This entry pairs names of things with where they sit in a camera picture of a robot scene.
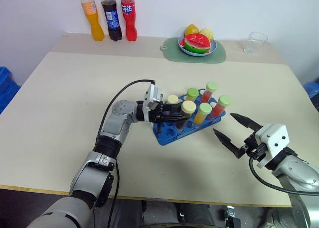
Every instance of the test tube rack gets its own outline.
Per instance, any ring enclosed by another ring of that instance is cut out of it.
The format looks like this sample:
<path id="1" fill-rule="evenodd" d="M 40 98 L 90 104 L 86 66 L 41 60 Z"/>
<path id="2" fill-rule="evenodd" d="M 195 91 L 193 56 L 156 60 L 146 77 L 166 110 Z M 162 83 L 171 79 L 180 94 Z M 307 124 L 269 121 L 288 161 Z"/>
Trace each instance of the test tube rack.
<path id="1" fill-rule="evenodd" d="M 197 131 L 200 131 L 203 128 L 206 128 L 208 126 L 211 126 L 215 123 L 218 123 L 221 121 L 221 117 L 223 117 L 226 112 L 223 111 L 223 113 L 219 116 L 219 117 L 214 117 L 212 114 L 207 115 L 205 121 L 202 124 L 195 124 L 194 123 L 194 118 L 195 115 L 198 111 L 198 107 L 199 105 L 202 103 L 202 101 L 200 100 L 202 93 L 205 91 L 205 89 L 200 89 L 199 91 L 199 96 L 196 98 L 195 100 L 195 104 L 196 104 L 196 110 L 195 112 L 192 114 L 192 117 L 187 121 L 187 124 L 184 127 L 184 130 L 182 132 L 178 132 L 175 130 L 175 124 L 172 122 L 164 122 L 161 126 L 161 132 L 158 133 L 157 132 L 157 127 L 158 125 L 156 123 L 154 123 L 153 125 L 153 132 L 154 135 L 157 139 L 157 141 L 159 142 L 160 145 L 166 145 L 169 144 L 171 142 L 174 142 L 176 140 L 181 139 L 182 137 L 188 136 L 192 133 L 195 133 Z M 182 104 L 185 99 L 186 99 L 187 95 L 182 95 L 179 96 L 179 104 Z M 209 104 L 217 104 L 217 101 L 214 98 L 210 98 Z"/>

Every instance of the table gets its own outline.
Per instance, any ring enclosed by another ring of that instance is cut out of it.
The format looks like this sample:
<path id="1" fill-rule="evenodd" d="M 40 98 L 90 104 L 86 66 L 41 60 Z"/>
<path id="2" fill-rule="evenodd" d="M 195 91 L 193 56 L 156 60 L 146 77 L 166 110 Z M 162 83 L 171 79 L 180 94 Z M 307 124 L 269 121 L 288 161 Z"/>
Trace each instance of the table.
<path id="1" fill-rule="evenodd" d="M 88 41 L 88 35 L 65 35 L 0 115 L 0 188 L 66 195 L 94 146 L 108 102 L 124 85 L 144 78 L 156 80 L 164 99 L 181 95 L 188 87 L 203 88 L 208 80 L 217 81 L 215 96 L 228 94 L 233 99 L 228 113 L 246 115 L 259 124 L 285 124 L 289 147 L 319 166 L 314 156 L 319 144 L 318 112 L 270 45 L 254 57 L 236 50 L 238 42 L 222 41 L 227 61 L 193 64 L 164 59 L 159 50 L 163 38 L 141 37 L 136 44 Z M 110 53 L 110 45 L 116 53 Z M 134 85 L 120 98 L 140 100 L 148 86 Z M 237 146 L 252 132 L 229 115 L 213 127 Z M 248 157 L 236 159 L 212 127 L 160 146 L 150 125 L 135 123 L 118 163 L 120 198 L 290 206 L 288 195 L 260 184 L 250 173 Z M 256 170 L 280 185 L 267 169 Z"/>

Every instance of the test tube cap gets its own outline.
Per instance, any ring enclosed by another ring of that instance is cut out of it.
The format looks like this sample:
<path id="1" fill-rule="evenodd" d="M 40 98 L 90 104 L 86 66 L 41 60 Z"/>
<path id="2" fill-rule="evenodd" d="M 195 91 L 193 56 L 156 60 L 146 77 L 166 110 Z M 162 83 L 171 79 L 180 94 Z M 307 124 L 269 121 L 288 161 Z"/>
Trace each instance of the test tube cap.
<path id="1" fill-rule="evenodd" d="M 186 100 L 181 104 L 181 110 L 187 114 L 192 114 L 196 110 L 196 104 L 193 101 Z"/>
<path id="2" fill-rule="evenodd" d="M 209 81 L 206 85 L 206 89 L 211 91 L 211 92 L 215 92 L 218 88 L 218 85 L 216 82 L 213 81 Z"/>
<path id="3" fill-rule="evenodd" d="M 218 99 L 218 103 L 222 106 L 229 106 L 231 104 L 231 99 L 228 95 L 222 95 Z"/>
<path id="4" fill-rule="evenodd" d="M 167 98 L 168 104 L 177 104 L 178 103 L 178 97 L 176 95 L 169 95 Z"/>
<path id="5" fill-rule="evenodd" d="M 191 98 L 197 98 L 199 96 L 198 89 L 189 88 L 187 90 L 187 96 L 190 96 Z"/>
<path id="6" fill-rule="evenodd" d="M 210 114 L 213 108 L 208 103 L 201 103 L 198 109 L 201 114 L 207 115 L 207 114 Z"/>

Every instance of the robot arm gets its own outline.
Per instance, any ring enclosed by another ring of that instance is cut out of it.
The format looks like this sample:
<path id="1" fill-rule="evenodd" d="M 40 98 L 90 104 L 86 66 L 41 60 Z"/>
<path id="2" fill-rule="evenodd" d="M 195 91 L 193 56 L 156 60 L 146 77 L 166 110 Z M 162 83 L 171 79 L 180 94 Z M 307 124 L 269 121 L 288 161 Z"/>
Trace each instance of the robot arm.
<path id="1" fill-rule="evenodd" d="M 71 183 L 69 197 L 55 202 L 28 228 L 87 227 L 93 209 L 103 206 L 109 196 L 114 180 L 111 172 L 131 124 L 145 121 L 160 125 L 162 122 L 189 119 L 179 112 L 180 105 L 163 104 L 161 91 L 153 83 L 146 91 L 143 101 L 121 100 L 115 103 L 112 114 L 97 137 L 93 151 L 89 152 Z"/>
<path id="2" fill-rule="evenodd" d="M 298 155 L 287 147 L 289 137 L 286 126 L 282 124 L 261 126 L 242 115 L 231 115 L 254 132 L 245 140 L 244 146 L 237 148 L 231 143 L 230 138 L 214 129 L 221 143 L 237 158 L 247 153 L 250 157 L 250 169 L 260 182 L 289 194 L 297 227 L 319 227 L 319 169 L 298 158 Z M 253 168 L 253 160 L 259 162 L 257 164 L 259 168 L 266 167 L 271 170 L 283 188 L 262 180 Z"/>

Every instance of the blue crate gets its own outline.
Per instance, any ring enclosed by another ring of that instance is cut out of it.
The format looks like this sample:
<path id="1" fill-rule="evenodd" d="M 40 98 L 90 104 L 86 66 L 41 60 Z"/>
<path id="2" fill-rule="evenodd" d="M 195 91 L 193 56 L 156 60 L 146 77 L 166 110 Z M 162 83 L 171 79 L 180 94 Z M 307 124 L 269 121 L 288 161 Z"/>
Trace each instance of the blue crate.
<path id="1" fill-rule="evenodd" d="M 9 88 L 11 79 L 10 71 L 5 66 L 0 66 L 0 95 L 4 94 Z"/>
<path id="2" fill-rule="evenodd" d="M 186 95 L 182 95 L 178 98 L 181 99 L 183 102 L 185 100 L 184 99 L 185 96 Z M 202 124 L 197 125 L 194 123 L 194 118 L 195 118 L 195 115 L 198 111 L 198 106 L 202 103 L 200 98 L 201 98 L 201 93 L 199 93 L 199 96 L 195 100 L 197 108 L 196 108 L 195 112 L 192 114 L 192 117 L 188 120 L 188 122 L 187 122 L 187 124 L 184 127 L 184 130 L 182 132 L 177 132 L 174 129 L 174 123 L 164 122 L 161 126 L 161 133 L 157 133 L 156 130 L 157 130 L 158 125 L 156 123 L 154 123 L 153 133 L 154 133 L 154 135 L 155 135 L 155 137 L 158 140 L 160 145 L 166 145 L 168 143 L 174 142 L 178 139 L 181 139 L 182 137 L 190 135 L 194 132 L 197 132 L 203 128 L 206 128 L 208 126 L 211 126 L 211 125 L 221 121 L 221 117 L 223 117 L 226 114 L 225 111 L 219 117 L 214 117 L 211 114 L 207 115 L 205 121 Z M 211 98 L 209 100 L 209 103 L 217 103 L 217 101 L 214 98 Z"/>
<path id="3" fill-rule="evenodd" d="M 5 109 L 5 107 L 10 103 L 10 101 L 12 100 L 12 98 L 15 96 L 15 94 L 18 92 L 19 89 L 20 87 L 16 85 L 14 81 L 11 81 L 6 92 L 0 95 L 0 114 Z"/>
<path id="4" fill-rule="evenodd" d="M 310 99 L 319 93 L 319 84 L 316 82 L 308 82 L 304 84 L 304 89 L 308 93 Z"/>

